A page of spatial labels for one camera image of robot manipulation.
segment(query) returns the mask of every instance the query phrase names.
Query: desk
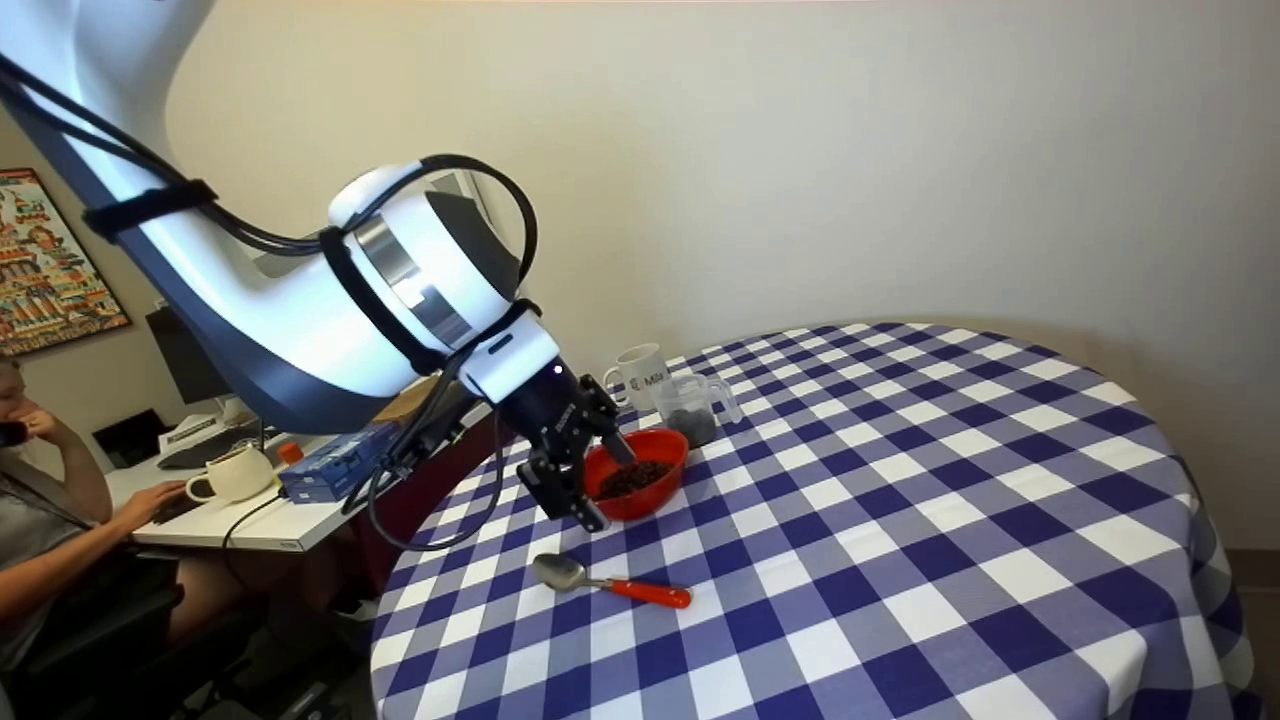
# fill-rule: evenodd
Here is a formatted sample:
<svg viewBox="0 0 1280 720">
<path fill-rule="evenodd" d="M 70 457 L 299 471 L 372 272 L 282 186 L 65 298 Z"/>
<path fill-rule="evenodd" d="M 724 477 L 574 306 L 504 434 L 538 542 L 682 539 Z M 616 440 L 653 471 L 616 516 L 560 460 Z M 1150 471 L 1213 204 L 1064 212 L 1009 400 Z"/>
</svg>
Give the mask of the desk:
<svg viewBox="0 0 1280 720">
<path fill-rule="evenodd" d="M 107 493 L 112 504 L 123 504 L 131 493 L 158 483 L 158 479 L 182 479 L 190 471 L 165 471 L 156 469 L 158 460 L 145 460 L 119 471 L 107 471 Z M 158 542 L 158 547 L 225 547 L 229 526 L 238 524 L 243 512 L 264 504 L 271 493 L 243 501 L 243 504 L 225 504 L 207 501 L 167 524 L 145 524 L 131 531 L 134 542 Z M 271 501 L 267 507 L 250 512 L 229 539 L 229 547 L 243 551 L 309 551 L 324 536 L 331 536 L 343 524 L 343 507 L 336 504 L 287 504 Z"/>
<path fill-rule="evenodd" d="M 1110 381 L 932 322 L 797 326 L 688 367 L 728 381 L 743 425 L 660 516 L 588 536 L 510 479 L 472 542 L 399 554 L 385 714 L 1255 714 L 1214 531 Z M 691 607 L 550 594 L 537 551 L 682 585 Z"/>
</svg>

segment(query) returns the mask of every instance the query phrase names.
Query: picture frame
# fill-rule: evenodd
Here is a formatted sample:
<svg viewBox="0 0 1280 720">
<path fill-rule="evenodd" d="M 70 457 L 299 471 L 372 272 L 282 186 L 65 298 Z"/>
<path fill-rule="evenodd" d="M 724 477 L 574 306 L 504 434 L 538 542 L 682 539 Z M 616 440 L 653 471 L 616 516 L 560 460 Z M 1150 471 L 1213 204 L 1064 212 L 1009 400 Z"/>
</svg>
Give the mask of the picture frame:
<svg viewBox="0 0 1280 720">
<path fill-rule="evenodd" d="M 126 322 L 42 180 L 0 166 L 0 349 L 33 357 Z"/>
</svg>

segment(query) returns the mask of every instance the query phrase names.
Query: keyboard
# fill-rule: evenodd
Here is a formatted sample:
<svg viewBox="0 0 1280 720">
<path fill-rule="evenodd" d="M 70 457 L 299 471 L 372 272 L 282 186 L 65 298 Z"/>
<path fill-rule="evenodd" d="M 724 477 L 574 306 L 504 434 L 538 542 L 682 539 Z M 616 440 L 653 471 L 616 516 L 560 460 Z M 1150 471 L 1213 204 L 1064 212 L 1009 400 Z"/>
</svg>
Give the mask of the keyboard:
<svg viewBox="0 0 1280 720">
<path fill-rule="evenodd" d="M 229 457 L 235 444 L 246 444 L 250 434 L 255 433 L 246 433 L 246 427 L 229 427 L 229 433 L 202 434 L 187 447 L 158 457 L 156 469 L 202 469 L 207 460 Z"/>
</svg>

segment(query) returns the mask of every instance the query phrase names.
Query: spoon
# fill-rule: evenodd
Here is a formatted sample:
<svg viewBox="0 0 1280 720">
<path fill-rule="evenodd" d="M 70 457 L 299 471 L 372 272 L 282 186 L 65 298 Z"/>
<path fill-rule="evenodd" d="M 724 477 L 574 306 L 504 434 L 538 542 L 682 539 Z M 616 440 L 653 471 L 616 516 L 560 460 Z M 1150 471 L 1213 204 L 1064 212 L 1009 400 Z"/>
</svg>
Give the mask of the spoon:
<svg viewBox="0 0 1280 720">
<path fill-rule="evenodd" d="M 603 588 L 610 594 L 635 598 L 635 602 L 660 602 L 660 607 L 688 607 L 691 594 L 688 588 L 668 588 L 668 585 L 632 585 L 632 581 L 592 581 L 583 562 L 570 554 L 537 554 L 530 570 L 555 588 L 555 592 L 574 592 L 574 588 Z"/>
</svg>

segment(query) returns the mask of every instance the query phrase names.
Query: person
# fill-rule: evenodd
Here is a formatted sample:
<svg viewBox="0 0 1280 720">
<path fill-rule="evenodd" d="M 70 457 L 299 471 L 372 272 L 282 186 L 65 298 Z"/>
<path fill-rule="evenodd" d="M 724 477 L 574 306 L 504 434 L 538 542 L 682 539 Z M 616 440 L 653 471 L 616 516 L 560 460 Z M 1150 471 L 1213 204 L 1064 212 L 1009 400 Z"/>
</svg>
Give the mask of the person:
<svg viewBox="0 0 1280 720">
<path fill-rule="evenodd" d="M 0 357 L 0 425 L 20 425 L 33 440 L 56 447 L 65 477 L 53 479 L 0 450 L 0 671 L 67 623 L 91 621 L 112 598 L 149 585 L 180 585 L 182 598 L 167 617 L 167 643 L 190 634 L 232 602 L 255 592 L 282 592 L 303 607 L 326 607 L 353 581 L 347 554 L 319 542 L 303 560 L 255 560 L 232 570 L 229 554 L 180 554 L 176 567 L 131 551 L 131 531 L 151 524 L 180 479 L 145 489 L 112 507 L 100 465 L 89 444 L 29 400 L 24 370 Z"/>
</svg>

